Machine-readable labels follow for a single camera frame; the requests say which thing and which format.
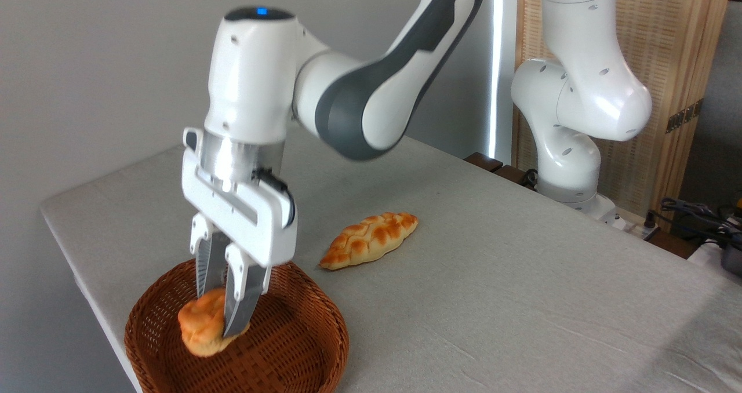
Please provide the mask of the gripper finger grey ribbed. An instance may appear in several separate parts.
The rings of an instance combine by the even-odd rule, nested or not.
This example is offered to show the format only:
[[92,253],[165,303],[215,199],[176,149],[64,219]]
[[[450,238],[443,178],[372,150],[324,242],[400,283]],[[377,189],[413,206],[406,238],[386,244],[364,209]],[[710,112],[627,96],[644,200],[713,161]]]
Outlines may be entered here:
[[271,267],[255,263],[236,243],[225,250],[228,264],[224,305],[225,339],[241,334],[248,326],[257,302],[267,293]]
[[191,219],[189,250],[195,258],[197,297],[225,283],[225,249],[230,238],[201,213]]

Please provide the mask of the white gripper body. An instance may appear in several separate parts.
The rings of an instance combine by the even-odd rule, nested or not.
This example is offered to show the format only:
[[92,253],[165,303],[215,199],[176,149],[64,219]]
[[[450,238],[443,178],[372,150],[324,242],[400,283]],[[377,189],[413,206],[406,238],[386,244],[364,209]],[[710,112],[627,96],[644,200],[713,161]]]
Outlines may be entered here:
[[299,219],[281,181],[285,144],[254,145],[197,128],[183,132],[186,200],[262,267],[295,254]]

